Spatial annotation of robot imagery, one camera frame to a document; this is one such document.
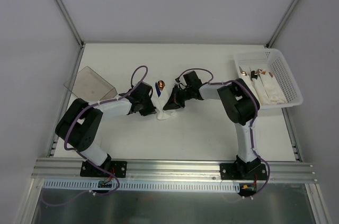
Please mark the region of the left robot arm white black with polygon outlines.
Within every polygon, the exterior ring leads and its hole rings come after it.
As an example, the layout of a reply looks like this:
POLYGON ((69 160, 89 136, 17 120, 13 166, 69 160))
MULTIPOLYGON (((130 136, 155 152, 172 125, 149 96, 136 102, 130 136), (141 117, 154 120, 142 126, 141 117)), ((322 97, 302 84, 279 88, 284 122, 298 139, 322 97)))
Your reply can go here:
POLYGON ((111 169, 111 157, 94 142, 99 125, 103 119, 134 113, 142 116, 156 113, 149 94, 97 103, 77 98, 58 122, 55 134, 64 140, 68 150, 75 150, 85 158, 98 176, 105 176, 111 169))

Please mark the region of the copper spoon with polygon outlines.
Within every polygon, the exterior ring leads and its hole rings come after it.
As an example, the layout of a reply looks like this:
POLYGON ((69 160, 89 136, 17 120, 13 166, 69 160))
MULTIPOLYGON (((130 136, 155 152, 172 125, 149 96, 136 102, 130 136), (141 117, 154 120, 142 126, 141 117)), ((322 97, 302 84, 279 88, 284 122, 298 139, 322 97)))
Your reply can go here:
POLYGON ((163 80, 159 80, 159 81, 157 82, 157 86, 158 86, 158 89, 159 89, 160 91, 162 91, 162 90, 164 89, 164 87, 165 87, 165 82, 164 82, 163 80))

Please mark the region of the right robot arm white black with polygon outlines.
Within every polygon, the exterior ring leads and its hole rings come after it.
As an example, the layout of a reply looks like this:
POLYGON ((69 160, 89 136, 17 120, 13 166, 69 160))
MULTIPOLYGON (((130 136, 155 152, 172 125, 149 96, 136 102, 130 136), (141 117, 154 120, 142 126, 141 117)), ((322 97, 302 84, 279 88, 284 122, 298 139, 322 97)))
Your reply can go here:
POLYGON ((227 82, 201 84, 200 80, 188 82, 184 88, 176 84, 163 110, 176 110, 185 107, 185 102, 196 100, 220 100, 228 118, 235 124, 238 154, 237 173, 243 179, 249 179, 261 164, 255 150, 254 125, 260 104, 241 78, 227 82))

